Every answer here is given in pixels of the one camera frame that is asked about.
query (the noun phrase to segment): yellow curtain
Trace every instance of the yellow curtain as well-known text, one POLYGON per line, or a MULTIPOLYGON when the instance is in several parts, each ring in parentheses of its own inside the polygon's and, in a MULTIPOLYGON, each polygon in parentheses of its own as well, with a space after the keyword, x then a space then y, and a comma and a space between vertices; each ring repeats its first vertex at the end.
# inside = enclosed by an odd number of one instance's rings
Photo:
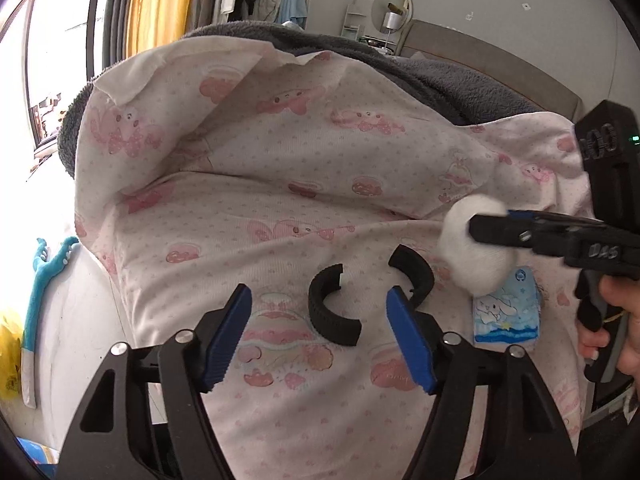
POLYGON ((188 9, 189 0, 131 0, 127 57, 180 38, 188 9))

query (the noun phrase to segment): teal plush toy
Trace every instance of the teal plush toy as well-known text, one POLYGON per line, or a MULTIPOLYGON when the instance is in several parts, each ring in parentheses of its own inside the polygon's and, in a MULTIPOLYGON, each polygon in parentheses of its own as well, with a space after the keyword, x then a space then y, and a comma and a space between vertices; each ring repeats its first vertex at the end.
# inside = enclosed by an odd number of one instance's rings
POLYGON ((33 257, 33 270, 35 270, 36 276, 33 280, 33 287, 31 288, 27 317, 24 321, 22 355, 20 360, 22 400, 25 406, 29 408, 36 407, 34 354, 42 297, 53 277, 65 270, 71 257, 71 248, 77 243, 78 239, 75 236, 65 238, 58 254, 50 261, 47 261, 47 242, 42 238, 38 238, 38 249, 33 257))

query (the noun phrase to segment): yellow plastic bag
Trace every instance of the yellow plastic bag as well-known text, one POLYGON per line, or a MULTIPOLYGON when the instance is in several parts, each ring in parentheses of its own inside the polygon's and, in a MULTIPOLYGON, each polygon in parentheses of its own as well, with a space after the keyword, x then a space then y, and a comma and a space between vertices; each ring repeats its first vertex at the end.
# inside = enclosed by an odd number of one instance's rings
POLYGON ((0 398, 20 394, 20 338, 22 321, 11 309, 0 313, 0 398))

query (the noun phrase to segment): black handheld device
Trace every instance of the black handheld device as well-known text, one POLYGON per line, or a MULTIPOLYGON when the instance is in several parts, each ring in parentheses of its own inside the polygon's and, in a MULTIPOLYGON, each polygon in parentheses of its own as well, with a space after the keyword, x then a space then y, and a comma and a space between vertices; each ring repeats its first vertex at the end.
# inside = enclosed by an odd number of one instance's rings
POLYGON ((610 335, 584 374, 592 382, 608 382, 628 315, 603 300, 598 284, 603 274, 640 278, 640 133, 633 112, 610 101, 601 102, 574 131, 597 220, 514 210, 506 217, 473 216, 469 234, 477 242, 529 248, 582 269, 574 291, 578 320, 592 332, 604 327, 610 335))

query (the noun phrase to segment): human hand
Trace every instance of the human hand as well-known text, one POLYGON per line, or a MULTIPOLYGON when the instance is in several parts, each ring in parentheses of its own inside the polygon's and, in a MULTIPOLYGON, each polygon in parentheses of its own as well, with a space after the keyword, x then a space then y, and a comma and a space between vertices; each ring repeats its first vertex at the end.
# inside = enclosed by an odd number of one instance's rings
MULTIPOLYGON (((629 278, 603 276, 600 294, 607 303, 620 306, 629 313, 625 345, 618 359, 618 370, 636 380, 640 394, 640 282, 629 278)), ((578 352, 586 359, 597 359, 598 349, 609 344, 609 333, 601 328, 591 332, 576 320, 578 327, 578 352)))

